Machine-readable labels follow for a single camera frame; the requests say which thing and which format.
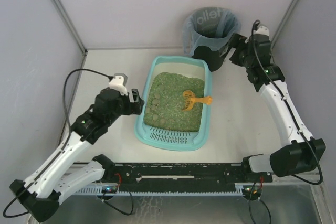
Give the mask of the orange litter scoop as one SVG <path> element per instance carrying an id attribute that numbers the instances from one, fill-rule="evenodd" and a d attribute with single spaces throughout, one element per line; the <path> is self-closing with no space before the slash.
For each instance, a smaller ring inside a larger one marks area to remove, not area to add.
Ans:
<path id="1" fill-rule="evenodd" d="M 210 95 L 202 98 L 197 98 L 196 94 L 191 90 L 183 91 L 182 96 L 185 101 L 184 108 L 182 109 L 183 111 L 190 111 L 196 103 L 211 105 L 213 102 L 213 98 Z"/>

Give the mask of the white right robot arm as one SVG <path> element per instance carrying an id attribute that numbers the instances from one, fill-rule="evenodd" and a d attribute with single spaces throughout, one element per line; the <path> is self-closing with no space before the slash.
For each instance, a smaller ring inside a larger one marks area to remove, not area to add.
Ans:
<path id="1" fill-rule="evenodd" d="M 294 176 L 320 169 L 320 158 L 326 150 L 325 142 L 316 139 L 299 116 L 288 93 L 280 68 L 271 63 L 269 36 L 260 31 L 250 37 L 233 34 L 224 47 L 223 56 L 231 63 L 244 67 L 250 83 L 260 94 L 272 115 L 279 132 L 282 148 L 272 154 L 248 157 L 247 164 L 254 173 L 274 173 L 278 177 Z M 150 126 L 141 113 L 135 123 L 135 135 L 144 144 L 171 151 L 194 151 L 202 147 L 208 137 L 211 108 L 202 106 L 200 127 L 166 130 Z"/>

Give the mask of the teal cat litter box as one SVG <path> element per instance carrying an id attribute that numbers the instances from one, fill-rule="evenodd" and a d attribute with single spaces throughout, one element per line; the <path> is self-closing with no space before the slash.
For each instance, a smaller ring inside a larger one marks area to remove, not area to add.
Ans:
<path id="1" fill-rule="evenodd" d="M 194 151 L 206 143 L 211 107 L 197 103 L 185 110 L 186 90 L 197 98 L 212 95 L 207 63 L 182 56 L 156 57 L 143 90 L 145 106 L 135 123 L 140 142 L 171 151 Z"/>

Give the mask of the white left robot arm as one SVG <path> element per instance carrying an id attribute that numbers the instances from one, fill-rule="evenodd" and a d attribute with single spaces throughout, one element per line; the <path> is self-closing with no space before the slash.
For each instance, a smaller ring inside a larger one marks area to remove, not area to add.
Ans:
<path id="1" fill-rule="evenodd" d="M 137 89 L 122 95 L 111 88 L 103 89 L 70 127 L 68 137 L 33 174 L 16 179 L 10 189 L 16 199 L 38 222 L 48 220 L 71 195 L 88 184 L 115 175 L 115 164 L 105 155 L 95 156 L 82 169 L 65 176 L 77 157 L 107 133 L 122 115 L 140 115 L 144 106 Z"/>

